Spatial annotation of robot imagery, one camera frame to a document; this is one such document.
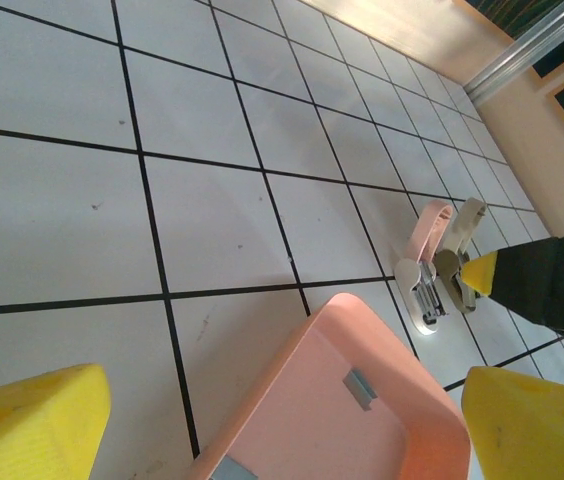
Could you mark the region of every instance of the yellow object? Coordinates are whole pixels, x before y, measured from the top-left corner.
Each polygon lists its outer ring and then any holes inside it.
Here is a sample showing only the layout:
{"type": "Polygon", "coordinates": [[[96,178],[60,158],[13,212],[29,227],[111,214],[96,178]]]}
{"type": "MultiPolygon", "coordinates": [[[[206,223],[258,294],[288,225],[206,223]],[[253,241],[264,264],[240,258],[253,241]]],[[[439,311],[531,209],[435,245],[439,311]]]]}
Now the yellow object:
{"type": "Polygon", "coordinates": [[[111,397],[98,365],[0,387],[0,480],[87,480],[111,397]]]}
{"type": "Polygon", "coordinates": [[[487,480],[564,480],[564,385],[474,367],[462,410],[487,480]]]}
{"type": "Polygon", "coordinates": [[[497,259],[498,252],[495,251],[466,262],[462,265],[462,281],[482,295],[491,295],[497,259]]]}

